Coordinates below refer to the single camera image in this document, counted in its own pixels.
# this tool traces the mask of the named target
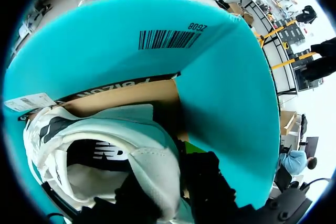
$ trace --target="computer monitor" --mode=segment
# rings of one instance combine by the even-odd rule
[[[307,157],[314,157],[316,148],[317,148],[317,141],[318,136],[308,136],[306,139],[306,148],[304,152],[306,153]]]

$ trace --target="white sneaker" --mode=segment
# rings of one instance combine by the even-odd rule
[[[107,109],[87,118],[61,106],[44,108],[24,129],[29,168],[41,184],[34,163],[42,181],[57,185],[55,191],[77,208],[92,206],[94,197],[113,202],[114,190],[132,171],[161,209],[160,221],[176,219],[178,152],[171,137],[152,121],[152,114],[149,104]]]

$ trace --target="black cable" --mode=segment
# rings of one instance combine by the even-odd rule
[[[52,212],[52,213],[50,213],[50,214],[47,214],[46,218],[47,218],[48,220],[50,220],[51,217],[53,217],[53,216],[61,216],[61,217],[64,218],[64,215],[63,215],[63,214],[60,214],[60,213],[58,213],[58,212]]]
[[[320,181],[320,180],[326,180],[326,181],[330,182],[331,178],[318,178],[318,179],[315,179],[315,180],[309,182],[308,184],[306,184],[306,186],[304,186],[304,188],[302,188],[300,190],[302,191],[302,190],[306,189],[307,187],[309,187],[311,184],[315,183],[316,181]]]

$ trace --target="light blue shirt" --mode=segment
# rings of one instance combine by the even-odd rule
[[[299,175],[307,166],[307,156],[304,151],[290,151],[288,156],[280,154],[281,164],[286,168],[290,175]]]

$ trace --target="barcode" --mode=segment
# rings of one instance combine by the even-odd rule
[[[32,107],[36,107],[37,105],[31,101],[29,101],[27,98],[20,98],[21,101],[23,101],[24,103],[27,103],[28,105],[32,106]]]
[[[139,50],[158,48],[190,48],[201,33],[192,31],[147,30],[140,31]]]

